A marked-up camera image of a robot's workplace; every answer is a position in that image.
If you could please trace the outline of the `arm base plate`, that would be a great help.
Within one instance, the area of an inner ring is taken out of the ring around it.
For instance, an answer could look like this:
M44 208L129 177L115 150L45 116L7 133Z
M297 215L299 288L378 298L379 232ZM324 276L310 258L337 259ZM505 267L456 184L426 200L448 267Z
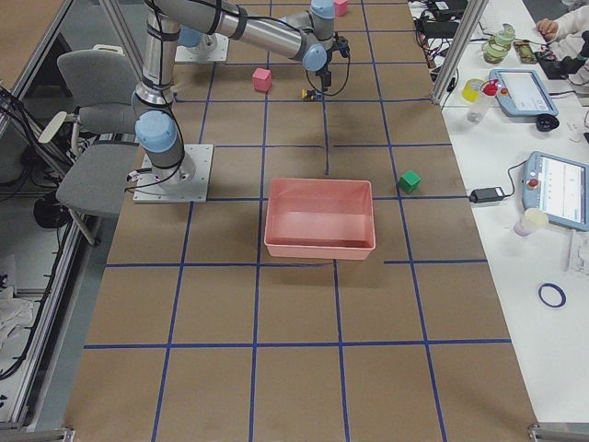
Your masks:
M185 157L179 170L169 180L160 183L163 171L156 169L142 173L137 181L139 190L133 192L137 204L204 203L207 200L210 172L213 164L214 146L206 144L186 144Z
M223 63L228 53L228 38L222 35L213 34L217 38L217 46L213 51L205 53L193 53L183 46L177 46L176 64L210 64Z

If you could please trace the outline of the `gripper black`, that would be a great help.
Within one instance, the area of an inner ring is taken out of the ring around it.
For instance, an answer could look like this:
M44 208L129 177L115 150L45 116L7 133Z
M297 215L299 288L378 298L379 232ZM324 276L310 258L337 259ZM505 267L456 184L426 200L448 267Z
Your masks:
M316 71L316 76L319 76L320 87L322 90L328 90L331 87L331 72L329 70L331 59L331 55L328 54L326 62Z

